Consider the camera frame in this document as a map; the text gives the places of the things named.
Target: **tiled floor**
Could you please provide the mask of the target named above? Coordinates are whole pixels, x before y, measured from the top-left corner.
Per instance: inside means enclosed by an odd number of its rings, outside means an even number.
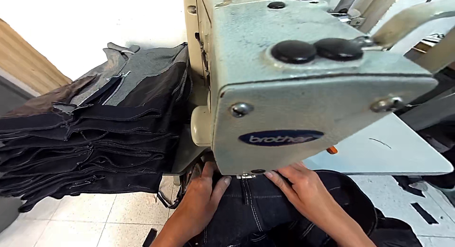
[[[410,224],[424,247],[455,246],[455,208],[436,189],[421,198],[404,192],[390,176],[352,176],[386,216]],[[172,177],[162,192],[175,197]],[[439,224],[429,225],[411,207],[418,202]],[[172,211],[155,195],[85,194],[62,200],[46,198],[0,234],[1,247],[140,247],[151,228],[160,231]]]
[[[177,194],[163,177],[166,197]],[[45,198],[0,234],[1,247],[140,247],[151,228],[161,231],[166,209],[153,194],[82,194]]]

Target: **jeans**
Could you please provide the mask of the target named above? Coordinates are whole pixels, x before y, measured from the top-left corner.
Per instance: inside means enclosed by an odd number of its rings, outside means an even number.
[[[108,46],[108,63],[0,118],[0,196],[25,200],[21,212],[47,196],[156,193],[172,169],[189,119],[186,45],[134,54]]]
[[[371,233],[377,223],[375,209],[354,181],[334,171],[318,170],[316,173],[335,201],[364,232]],[[261,238],[264,233],[267,233],[267,239]],[[233,178],[211,222],[189,244],[237,246],[252,234],[264,241],[278,238],[282,242],[280,246],[328,246],[333,242],[302,216],[279,188],[259,175],[253,179]]]

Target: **white wall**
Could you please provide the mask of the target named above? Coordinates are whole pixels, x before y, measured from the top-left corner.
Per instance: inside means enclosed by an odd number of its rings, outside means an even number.
[[[392,18],[395,14],[404,10],[405,8],[411,7],[416,4],[425,3],[426,0],[397,0],[390,9],[384,14],[382,19],[378,22],[376,26],[371,30],[371,34],[375,33],[385,22]],[[405,54],[409,49],[421,41],[424,37],[434,33],[446,34],[450,29],[455,26],[455,17],[451,18],[442,18],[434,20],[419,28],[415,29],[401,41],[399,41],[390,51]]]
[[[0,2],[0,18],[73,80],[106,61],[108,42],[151,48],[187,39],[183,0]]]

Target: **sewing machine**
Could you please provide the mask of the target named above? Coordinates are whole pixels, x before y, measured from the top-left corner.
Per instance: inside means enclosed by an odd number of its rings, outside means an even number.
[[[194,110],[173,171],[211,149],[222,174],[243,176],[314,156],[433,89],[434,71],[387,49],[455,16],[453,1],[428,3],[369,37],[322,0],[184,3]]]

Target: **brother logo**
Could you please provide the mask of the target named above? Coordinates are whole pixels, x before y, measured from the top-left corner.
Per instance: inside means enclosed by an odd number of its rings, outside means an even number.
[[[239,140],[251,145],[281,146],[312,141],[323,135],[317,130],[267,130],[244,134]]]
[[[286,137],[281,137],[281,136],[278,136],[278,137],[264,137],[264,138],[259,138],[259,137],[254,137],[253,135],[250,136],[250,142],[251,143],[254,143],[254,142],[305,142],[306,140],[308,139],[311,139],[312,137],[297,137],[297,138],[293,138],[293,137],[289,137],[289,136],[286,136]]]

